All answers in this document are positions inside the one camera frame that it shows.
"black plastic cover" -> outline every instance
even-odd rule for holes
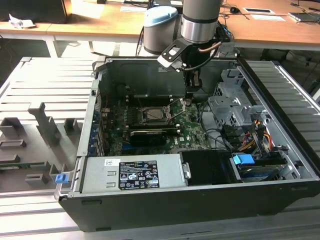
[[[189,186],[237,183],[227,150],[192,150],[180,152],[183,163],[188,163],[191,178]]]

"table leg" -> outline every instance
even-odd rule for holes
[[[45,39],[46,46],[48,47],[50,57],[58,58],[60,56],[57,42],[52,39]]]

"barcode sticker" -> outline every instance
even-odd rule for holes
[[[104,166],[109,167],[109,166],[119,166],[120,159],[105,159],[104,160]]]

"computer case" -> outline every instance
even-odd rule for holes
[[[65,24],[72,14],[71,0],[1,0],[0,21],[8,21],[9,14],[34,23]]]

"paper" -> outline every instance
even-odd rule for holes
[[[9,17],[9,23],[17,29],[32,28],[36,26],[31,20],[20,20],[11,16],[11,14],[9,14]]]
[[[182,6],[182,1],[170,1],[172,5]]]
[[[135,6],[122,6],[120,12],[135,12],[135,13],[145,13],[147,11],[144,7],[135,7]]]
[[[255,20],[286,21],[280,16],[251,14]]]

